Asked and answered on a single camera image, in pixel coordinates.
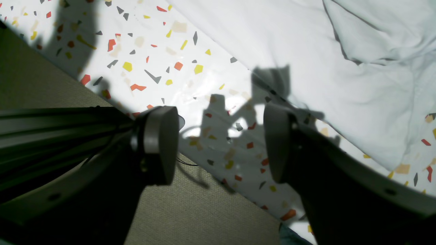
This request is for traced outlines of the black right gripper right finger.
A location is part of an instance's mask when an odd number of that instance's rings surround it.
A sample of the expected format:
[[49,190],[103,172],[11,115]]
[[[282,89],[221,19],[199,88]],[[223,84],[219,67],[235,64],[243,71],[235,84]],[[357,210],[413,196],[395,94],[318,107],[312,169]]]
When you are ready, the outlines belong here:
[[319,245],[434,245],[435,198],[383,176],[269,103],[266,149],[275,182],[301,198]]

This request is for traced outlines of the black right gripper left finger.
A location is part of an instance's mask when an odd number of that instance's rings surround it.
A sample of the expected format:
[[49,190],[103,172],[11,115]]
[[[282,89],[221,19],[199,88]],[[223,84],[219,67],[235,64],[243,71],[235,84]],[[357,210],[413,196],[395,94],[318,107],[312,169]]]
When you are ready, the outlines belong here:
[[170,185],[176,107],[135,113],[129,131],[44,185],[1,200],[1,240],[13,245],[122,245],[143,190]]

